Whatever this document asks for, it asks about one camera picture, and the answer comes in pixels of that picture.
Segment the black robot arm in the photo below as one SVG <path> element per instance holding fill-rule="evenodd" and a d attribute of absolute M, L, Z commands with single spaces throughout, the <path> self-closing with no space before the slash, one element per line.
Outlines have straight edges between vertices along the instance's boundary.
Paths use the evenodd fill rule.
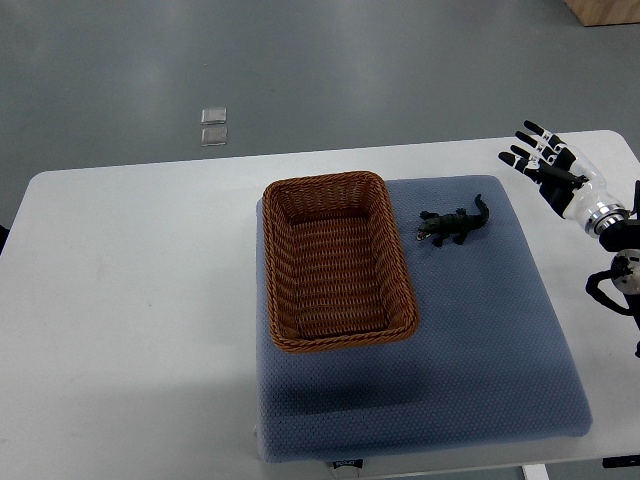
<path fill-rule="evenodd" d="M 614 257 L 608 270 L 591 274 L 586 282 L 586 292 L 609 310 L 632 317 L 639 326 L 639 181 L 634 185 L 633 208 L 621 220 L 606 220 L 599 242 Z M 620 305 L 600 288 L 600 283 L 610 280 L 622 293 L 626 305 Z"/>

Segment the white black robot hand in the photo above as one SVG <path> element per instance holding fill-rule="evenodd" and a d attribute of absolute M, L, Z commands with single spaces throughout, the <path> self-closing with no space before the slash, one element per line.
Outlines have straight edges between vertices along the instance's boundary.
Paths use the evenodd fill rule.
<path fill-rule="evenodd" d="M 539 194 L 561 218 L 576 222 L 591 237 L 626 220 L 630 213 L 607 191 L 604 176 L 576 147 L 526 120 L 517 144 L 498 158 L 539 186 Z"/>

